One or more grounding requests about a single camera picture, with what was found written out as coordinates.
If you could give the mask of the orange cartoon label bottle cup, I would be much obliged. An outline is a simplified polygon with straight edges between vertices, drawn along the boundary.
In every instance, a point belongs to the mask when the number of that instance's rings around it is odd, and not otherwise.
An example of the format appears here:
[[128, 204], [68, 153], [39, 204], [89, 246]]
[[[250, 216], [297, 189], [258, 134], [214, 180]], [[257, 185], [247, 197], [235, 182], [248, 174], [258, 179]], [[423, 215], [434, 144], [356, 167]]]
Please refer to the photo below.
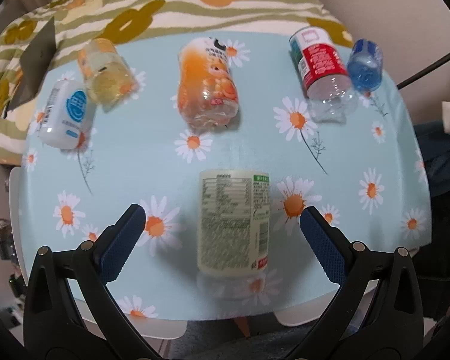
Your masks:
[[238, 113], [238, 91], [226, 47], [217, 38], [198, 37], [178, 53], [178, 112], [194, 129], [227, 125]]

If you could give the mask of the daisy print light blue cloth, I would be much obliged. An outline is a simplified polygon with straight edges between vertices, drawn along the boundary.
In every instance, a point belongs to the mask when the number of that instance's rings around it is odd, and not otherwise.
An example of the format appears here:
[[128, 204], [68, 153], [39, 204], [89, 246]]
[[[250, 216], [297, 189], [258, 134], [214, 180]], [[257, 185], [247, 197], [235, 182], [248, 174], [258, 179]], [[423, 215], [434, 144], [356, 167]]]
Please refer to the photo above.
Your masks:
[[[139, 90], [113, 111], [94, 112], [78, 153], [28, 136], [18, 203], [26, 269], [41, 246], [73, 250], [139, 204], [146, 228], [109, 291], [128, 313], [217, 320], [300, 305], [335, 289], [298, 228], [307, 204], [372, 250], [430, 242], [428, 183], [407, 107], [389, 76], [343, 124], [317, 124], [286, 36], [218, 38], [245, 53], [232, 64], [240, 109], [227, 127], [196, 135], [176, 109], [178, 53], [191, 40], [182, 34], [118, 48]], [[266, 274], [233, 284], [223, 299], [197, 285], [199, 175], [208, 169], [270, 177]]]

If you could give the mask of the striped flower pattern blanket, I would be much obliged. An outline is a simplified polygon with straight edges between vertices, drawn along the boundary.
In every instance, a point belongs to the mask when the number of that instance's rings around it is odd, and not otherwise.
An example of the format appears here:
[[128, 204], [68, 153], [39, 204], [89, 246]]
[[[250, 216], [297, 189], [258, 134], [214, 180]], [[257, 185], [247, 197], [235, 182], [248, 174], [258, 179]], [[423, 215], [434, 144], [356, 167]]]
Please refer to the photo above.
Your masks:
[[54, 67], [74, 60], [93, 38], [124, 44], [225, 29], [291, 34], [311, 25], [325, 29], [337, 45], [353, 45], [348, 29], [319, 0], [51, 0], [0, 33], [0, 166], [21, 163], [26, 136], [36, 128], [30, 113], [6, 108], [23, 78], [20, 57], [48, 22], [55, 24]]

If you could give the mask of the white bottle cup blue logo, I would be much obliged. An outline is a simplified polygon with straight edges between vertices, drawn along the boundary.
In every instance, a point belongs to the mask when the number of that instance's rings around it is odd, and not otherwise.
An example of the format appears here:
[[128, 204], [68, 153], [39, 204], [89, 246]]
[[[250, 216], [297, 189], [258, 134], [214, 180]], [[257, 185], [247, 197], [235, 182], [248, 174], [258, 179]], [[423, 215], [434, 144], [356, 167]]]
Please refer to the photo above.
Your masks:
[[96, 110], [84, 83], [59, 80], [44, 108], [38, 131], [40, 141], [59, 150], [86, 150]]

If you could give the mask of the small blue plastic cup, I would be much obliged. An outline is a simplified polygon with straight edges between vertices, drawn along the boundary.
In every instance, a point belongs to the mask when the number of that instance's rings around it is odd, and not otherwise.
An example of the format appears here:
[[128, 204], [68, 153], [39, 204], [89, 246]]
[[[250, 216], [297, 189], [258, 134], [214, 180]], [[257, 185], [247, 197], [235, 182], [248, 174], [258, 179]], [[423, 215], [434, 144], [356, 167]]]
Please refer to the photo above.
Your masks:
[[373, 41], [358, 39], [353, 45], [347, 71], [356, 90], [361, 92], [377, 90], [383, 75], [382, 50]]

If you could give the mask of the clear cup orange yellow label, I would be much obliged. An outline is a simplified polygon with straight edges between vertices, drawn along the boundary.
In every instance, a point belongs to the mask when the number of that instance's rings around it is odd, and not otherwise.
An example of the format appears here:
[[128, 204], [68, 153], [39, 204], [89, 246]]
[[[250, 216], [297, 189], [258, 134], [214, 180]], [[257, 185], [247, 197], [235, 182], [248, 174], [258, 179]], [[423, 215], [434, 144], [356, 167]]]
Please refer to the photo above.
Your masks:
[[104, 108], [113, 108], [132, 94], [137, 83], [114, 44], [106, 38], [89, 41], [77, 54], [87, 95]]

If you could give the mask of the clear cup pale green label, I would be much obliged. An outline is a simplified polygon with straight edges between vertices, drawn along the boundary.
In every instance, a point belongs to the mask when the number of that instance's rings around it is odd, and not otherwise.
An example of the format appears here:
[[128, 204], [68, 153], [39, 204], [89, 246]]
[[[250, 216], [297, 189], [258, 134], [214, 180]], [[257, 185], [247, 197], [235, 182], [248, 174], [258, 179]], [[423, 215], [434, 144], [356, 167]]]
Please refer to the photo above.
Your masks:
[[266, 172], [200, 173], [197, 267], [212, 277], [246, 277], [268, 265], [271, 217]]

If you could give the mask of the red green label bottle cup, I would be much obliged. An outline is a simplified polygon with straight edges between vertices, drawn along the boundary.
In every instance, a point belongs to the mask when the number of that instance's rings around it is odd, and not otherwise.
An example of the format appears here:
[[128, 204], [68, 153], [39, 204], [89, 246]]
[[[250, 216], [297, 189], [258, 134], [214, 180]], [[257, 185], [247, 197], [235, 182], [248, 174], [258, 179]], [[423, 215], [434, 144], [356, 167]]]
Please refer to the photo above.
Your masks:
[[314, 120], [345, 123], [354, 108], [352, 81], [328, 32], [301, 28], [289, 38], [289, 49]]

